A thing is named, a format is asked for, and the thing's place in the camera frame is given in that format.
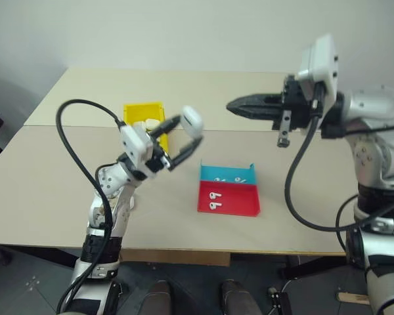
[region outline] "shoe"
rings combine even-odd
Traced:
[[[221,308],[224,315],[263,315],[250,292],[234,280],[221,284]]]
[[[172,315],[171,288],[166,281],[156,282],[144,297],[139,315]]]

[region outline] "tabletop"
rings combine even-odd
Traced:
[[[123,248],[341,255],[334,233],[298,223],[284,202],[286,173],[303,135],[292,133],[290,147],[280,149],[277,132],[266,131],[271,124],[225,110],[235,97],[278,92],[283,78],[282,73],[69,69],[0,155],[0,243],[80,247],[83,242],[93,188],[58,138],[55,111],[62,102],[86,98],[122,117],[122,104],[160,100],[167,116],[182,105],[197,107],[205,121],[204,141],[172,173],[162,171],[137,189]],[[65,130],[84,164],[93,171],[114,161],[121,145],[111,119],[94,109],[72,107],[65,112]],[[174,130],[170,151],[175,153],[186,140],[183,130]],[[230,167],[254,163],[260,214],[197,212],[201,162]],[[340,204],[356,191],[349,146],[317,135],[295,174],[296,209],[310,221],[332,226]],[[341,221],[353,221],[351,209]]]

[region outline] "white wall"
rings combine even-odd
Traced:
[[[394,86],[394,0],[0,0],[0,145],[68,66],[294,72],[326,32],[341,89]]]

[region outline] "black cable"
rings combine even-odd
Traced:
[[[375,129],[357,129],[357,130],[346,131],[345,136],[356,135],[358,133],[380,133],[382,131],[391,131],[391,130],[394,130],[394,126],[375,128]]]
[[[290,213],[294,216],[294,218],[298,220],[300,223],[304,224],[305,226],[308,226],[309,228],[313,228],[314,230],[323,231],[323,232],[337,232],[337,231],[347,231],[347,230],[352,230],[354,228],[359,228],[361,226],[371,223],[377,217],[381,217],[386,213],[389,213],[392,210],[394,210],[394,203],[392,203],[391,205],[388,205],[386,207],[383,207],[375,211],[374,213],[370,214],[369,217],[363,220],[359,220],[356,223],[348,224],[345,226],[339,226],[339,227],[317,225],[305,220],[303,217],[299,215],[299,213],[295,210],[294,205],[292,203],[292,199],[290,197],[290,187],[292,185],[292,179],[294,177],[295,170],[299,165],[299,162],[301,161],[305,151],[307,150],[308,146],[310,145],[314,137],[319,119],[320,119],[319,116],[314,116],[312,118],[307,136],[305,137],[305,140],[303,141],[301,148],[296,154],[294,161],[290,165],[288,175],[286,177],[286,182],[284,185],[284,199],[286,200],[286,205],[288,206],[288,209]]]
[[[358,194],[355,194],[355,195],[351,196],[349,199],[347,199],[345,202],[343,202],[343,204],[340,206],[339,211],[337,211],[337,215],[336,215],[336,228],[338,228],[340,226],[340,217],[341,217],[341,214],[343,213],[344,208],[346,207],[346,205],[350,201],[356,199],[357,196],[358,196]],[[337,234],[337,239],[339,240],[341,248],[344,251],[346,251],[346,245],[344,245],[344,242],[343,242],[343,240],[341,238],[340,232],[336,232],[336,234]]]
[[[108,244],[108,241],[110,240],[111,237],[111,230],[112,230],[112,213],[111,213],[111,206],[108,201],[108,198],[105,196],[105,193],[102,191],[99,182],[97,182],[92,175],[88,172],[84,164],[80,161],[79,157],[76,155],[76,153],[73,151],[73,148],[70,146],[66,135],[64,134],[64,130],[62,128],[62,122],[61,122],[61,117],[64,109],[67,108],[67,106],[75,103],[82,103],[82,104],[87,104],[93,107],[96,107],[100,110],[103,110],[106,112],[108,115],[110,115],[112,118],[114,118],[117,126],[120,128],[123,125],[123,122],[120,121],[117,117],[116,114],[111,112],[108,108],[105,108],[104,106],[97,104],[95,102],[91,102],[89,100],[81,100],[81,99],[75,99],[75,100],[68,100],[67,102],[63,103],[57,110],[56,113],[56,127],[57,127],[57,132],[58,135],[60,136],[61,141],[63,142],[64,147],[67,149],[68,153],[76,163],[76,165],[80,168],[82,173],[86,176],[86,178],[89,180],[89,182],[93,185],[95,190],[99,193],[99,196],[102,199],[102,204],[104,207],[104,216],[105,216],[105,224],[104,224],[104,241],[102,243],[102,247],[99,249],[95,259],[93,262],[89,265],[89,267],[79,276],[77,277],[73,283],[67,288],[67,290],[63,293],[61,296],[58,304],[57,304],[57,314],[60,314],[61,312],[64,312],[65,307],[64,305],[64,300],[66,299],[67,295],[69,294],[70,291],[72,291],[72,294],[70,295],[66,305],[69,305],[70,302],[73,300],[74,296],[76,295],[78,289],[81,287],[82,283],[89,277],[90,273],[93,271],[93,269],[96,267],[98,264],[100,258],[102,257],[102,254],[104,253],[105,247]]]

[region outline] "yellow box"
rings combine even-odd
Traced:
[[[124,121],[129,125],[137,121],[146,121],[146,119],[157,119],[161,122],[165,120],[165,111],[162,102],[124,104]],[[168,152],[168,137],[160,137],[160,146]]]

